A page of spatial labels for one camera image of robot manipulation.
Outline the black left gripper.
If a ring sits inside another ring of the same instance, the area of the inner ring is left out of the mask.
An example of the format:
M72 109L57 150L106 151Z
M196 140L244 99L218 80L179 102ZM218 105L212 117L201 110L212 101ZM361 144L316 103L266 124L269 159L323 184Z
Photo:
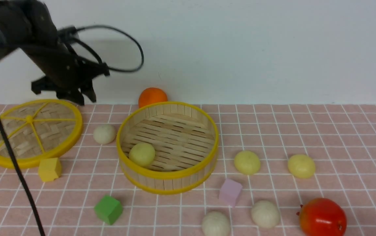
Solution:
M33 93L38 95L43 91L54 91L58 99L79 106L85 105L84 96L95 103L97 99L92 80L101 75L110 75L105 63L89 62L61 50L32 51L30 58L45 73L44 77L31 83Z

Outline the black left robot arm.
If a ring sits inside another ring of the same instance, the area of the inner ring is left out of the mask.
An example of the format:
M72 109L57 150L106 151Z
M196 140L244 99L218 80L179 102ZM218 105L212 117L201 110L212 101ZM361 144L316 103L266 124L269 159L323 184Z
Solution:
M57 29L47 6L38 0L0 0L0 60L21 49L44 73L31 83L34 94L54 91L60 100L84 106L97 97L92 85L109 69L78 38L74 26Z

